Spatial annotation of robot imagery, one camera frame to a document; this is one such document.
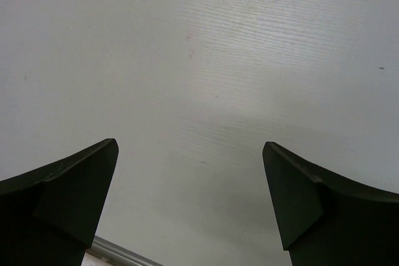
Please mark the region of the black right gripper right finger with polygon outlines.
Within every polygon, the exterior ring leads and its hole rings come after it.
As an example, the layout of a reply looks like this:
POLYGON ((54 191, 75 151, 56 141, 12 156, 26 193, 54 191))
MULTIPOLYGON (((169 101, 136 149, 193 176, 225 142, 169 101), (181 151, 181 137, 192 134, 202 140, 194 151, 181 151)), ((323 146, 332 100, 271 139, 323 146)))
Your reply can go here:
POLYGON ((398 265, 398 194, 329 171, 268 141, 262 151, 292 265, 398 265))

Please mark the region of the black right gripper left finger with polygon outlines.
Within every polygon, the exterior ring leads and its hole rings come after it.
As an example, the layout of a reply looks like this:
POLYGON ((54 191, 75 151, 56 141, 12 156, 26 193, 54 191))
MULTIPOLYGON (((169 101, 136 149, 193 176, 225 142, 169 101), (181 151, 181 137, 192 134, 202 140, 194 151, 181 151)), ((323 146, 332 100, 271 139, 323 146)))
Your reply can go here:
POLYGON ((108 138, 1 181, 1 265, 81 265, 117 158, 108 138))

